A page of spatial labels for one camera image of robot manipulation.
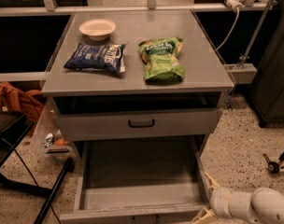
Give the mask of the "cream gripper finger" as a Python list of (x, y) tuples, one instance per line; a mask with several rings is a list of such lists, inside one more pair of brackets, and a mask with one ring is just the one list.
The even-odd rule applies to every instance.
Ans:
[(211, 191), (217, 189), (220, 185), (219, 183), (208, 173), (205, 173), (206, 179), (208, 181), (208, 187)]
[(211, 209), (204, 207), (192, 219), (192, 224), (212, 224), (218, 219), (219, 217)]

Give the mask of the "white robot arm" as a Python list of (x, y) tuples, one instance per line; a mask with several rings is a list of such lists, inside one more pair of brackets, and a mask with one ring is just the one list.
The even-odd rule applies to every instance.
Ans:
[(212, 224), (219, 218), (239, 219), (248, 224), (284, 224), (284, 195), (269, 188), (252, 192), (219, 185), (208, 173), (210, 208), (202, 208), (192, 224)]

